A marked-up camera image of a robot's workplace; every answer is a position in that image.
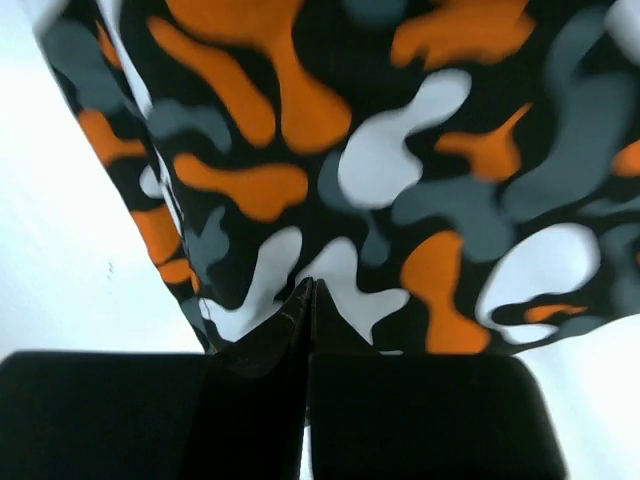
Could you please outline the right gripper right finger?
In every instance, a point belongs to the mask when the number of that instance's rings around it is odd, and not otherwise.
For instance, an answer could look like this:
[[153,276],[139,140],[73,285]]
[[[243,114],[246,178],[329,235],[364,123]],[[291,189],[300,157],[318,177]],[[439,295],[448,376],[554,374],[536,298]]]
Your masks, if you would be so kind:
[[382,354],[311,300],[311,468],[317,479],[563,479],[539,386],[518,359]]

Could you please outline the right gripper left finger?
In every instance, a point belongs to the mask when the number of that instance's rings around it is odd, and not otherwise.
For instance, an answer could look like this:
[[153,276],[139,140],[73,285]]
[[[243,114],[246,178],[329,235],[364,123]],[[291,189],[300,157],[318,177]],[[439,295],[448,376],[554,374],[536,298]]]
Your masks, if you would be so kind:
[[1,365],[5,479],[295,479],[313,291],[214,354],[22,351]]

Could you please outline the camouflage orange black shorts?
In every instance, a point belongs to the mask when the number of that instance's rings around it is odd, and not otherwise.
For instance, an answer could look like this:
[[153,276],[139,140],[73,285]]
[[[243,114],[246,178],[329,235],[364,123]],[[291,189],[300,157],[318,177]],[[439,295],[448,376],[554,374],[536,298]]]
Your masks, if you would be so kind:
[[203,348],[323,281],[370,345],[514,354],[639,310],[635,1],[29,1]]

